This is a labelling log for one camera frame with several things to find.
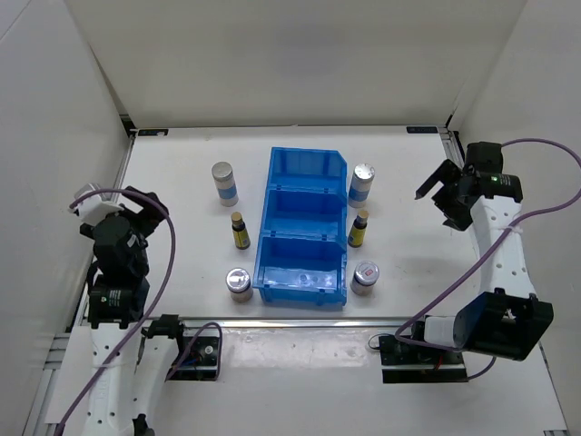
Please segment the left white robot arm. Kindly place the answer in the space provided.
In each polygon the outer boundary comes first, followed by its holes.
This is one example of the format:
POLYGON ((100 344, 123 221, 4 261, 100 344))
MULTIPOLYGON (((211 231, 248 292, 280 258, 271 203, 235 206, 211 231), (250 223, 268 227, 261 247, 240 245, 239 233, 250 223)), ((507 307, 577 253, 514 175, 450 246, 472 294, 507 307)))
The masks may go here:
POLYGON ((88 401, 83 435, 153 435, 153 414, 170 367, 191 350, 178 316, 150 318, 162 296, 147 300, 147 239, 160 223, 172 221, 169 211, 155 193, 132 186, 119 190, 139 205, 137 212, 114 201, 114 193, 89 183, 69 207, 82 222, 81 235, 93 243, 86 277, 92 375, 57 424, 57 435, 64 434, 81 400, 88 401))

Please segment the tall blue-label shaker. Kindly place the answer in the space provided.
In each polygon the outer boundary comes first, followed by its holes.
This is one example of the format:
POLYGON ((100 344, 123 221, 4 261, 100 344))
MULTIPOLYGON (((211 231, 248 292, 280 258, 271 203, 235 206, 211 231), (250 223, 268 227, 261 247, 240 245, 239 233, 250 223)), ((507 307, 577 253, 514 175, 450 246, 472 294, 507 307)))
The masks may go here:
POLYGON ((221 205, 233 207, 238 202, 238 192, 232 166, 227 162, 215 163, 212 166, 212 178, 221 205))
POLYGON ((353 208, 365 206, 375 177, 375 169, 369 163, 359 163, 354 167, 349 188, 349 205, 353 208))

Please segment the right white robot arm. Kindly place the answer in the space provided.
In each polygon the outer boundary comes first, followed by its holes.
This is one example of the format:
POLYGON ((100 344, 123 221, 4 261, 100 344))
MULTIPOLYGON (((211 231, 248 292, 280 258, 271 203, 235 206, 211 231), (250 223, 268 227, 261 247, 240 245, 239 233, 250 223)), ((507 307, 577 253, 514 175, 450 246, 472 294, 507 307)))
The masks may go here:
POLYGON ((446 226, 473 231, 481 263, 478 296, 454 316, 427 316, 423 332, 409 338, 416 362, 432 361, 441 347, 523 361, 554 319, 552 304, 537 298, 513 223, 521 212, 521 183, 500 169, 445 160, 416 191, 422 198, 443 184, 432 199, 446 226))

